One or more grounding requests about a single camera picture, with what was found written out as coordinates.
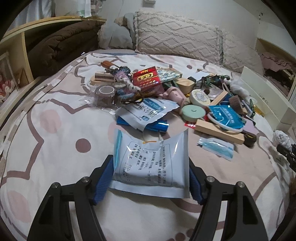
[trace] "red packet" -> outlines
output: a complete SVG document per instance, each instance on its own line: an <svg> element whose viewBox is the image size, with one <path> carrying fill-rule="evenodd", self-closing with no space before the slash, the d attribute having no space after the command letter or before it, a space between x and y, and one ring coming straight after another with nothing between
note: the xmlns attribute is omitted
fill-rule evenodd
<svg viewBox="0 0 296 241"><path fill-rule="evenodd" d="M189 122L189 121L186 121L184 126L192 128L192 129L195 129L195 127L196 127L194 122Z"/></svg>
<svg viewBox="0 0 296 241"><path fill-rule="evenodd" d="M155 66L133 74L133 85L139 86L141 91L159 84L160 79Z"/></svg>

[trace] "white packet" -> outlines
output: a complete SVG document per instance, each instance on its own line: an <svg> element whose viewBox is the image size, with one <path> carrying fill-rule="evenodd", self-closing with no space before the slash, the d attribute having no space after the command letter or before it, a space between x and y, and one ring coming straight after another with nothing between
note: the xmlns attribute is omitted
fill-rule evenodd
<svg viewBox="0 0 296 241"><path fill-rule="evenodd" d="M189 198L188 129L145 143L115 130L110 188L149 196Z"/></svg>
<svg viewBox="0 0 296 241"><path fill-rule="evenodd" d="M133 128L143 131L147 124L157 121L178 107L179 105L171 100L145 98L139 104L131 103L117 109L115 114Z"/></svg>
<svg viewBox="0 0 296 241"><path fill-rule="evenodd" d="M201 137L197 144L201 145L203 149L221 156L226 160L230 161L233 158L234 145L229 142L217 138Z"/></svg>

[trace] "pile of objects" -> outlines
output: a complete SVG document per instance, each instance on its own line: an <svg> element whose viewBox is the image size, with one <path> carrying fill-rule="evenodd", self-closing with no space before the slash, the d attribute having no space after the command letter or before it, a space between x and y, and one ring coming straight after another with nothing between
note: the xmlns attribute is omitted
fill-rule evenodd
<svg viewBox="0 0 296 241"><path fill-rule="evenodd" d="M105 72L95 73L88 83L92 97L88 103L97 108L116 109L120 125L166 132L169 124L163 117L174 110L186 126L218 137L201 138L198 145L212 152L222 146L220 155L232 152L234 143L251 148L257 140L253 117L255 112L264 114L239 81L228 75L200 70L185 79L173 68L150 67L131 72L128 67L109 61L101 65Z"/></svg>

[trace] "framed picture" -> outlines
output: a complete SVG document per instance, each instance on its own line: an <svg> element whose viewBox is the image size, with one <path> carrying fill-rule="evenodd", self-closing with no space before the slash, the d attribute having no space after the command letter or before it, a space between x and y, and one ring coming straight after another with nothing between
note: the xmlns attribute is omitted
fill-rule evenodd
<svg viewBox="0 0 296 241"><path fill-rule="evenodd" d="M19 86L15 81L8 56L8 52L0 56L0 104L7 99L15 87L19 90Z"/></svg>

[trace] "pink cloth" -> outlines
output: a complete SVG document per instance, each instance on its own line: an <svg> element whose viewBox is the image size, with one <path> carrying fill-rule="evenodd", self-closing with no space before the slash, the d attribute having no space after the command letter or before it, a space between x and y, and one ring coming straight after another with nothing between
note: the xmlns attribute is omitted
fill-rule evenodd
<svg viewBox="0 0 296 241"><path fill-rule="evenodd" d="M263 68L265 69L271 69L274 72L278 72L279 70L283 69L291 69L291 63L277 58L275 55L265 52L260 55Z"/></svg>

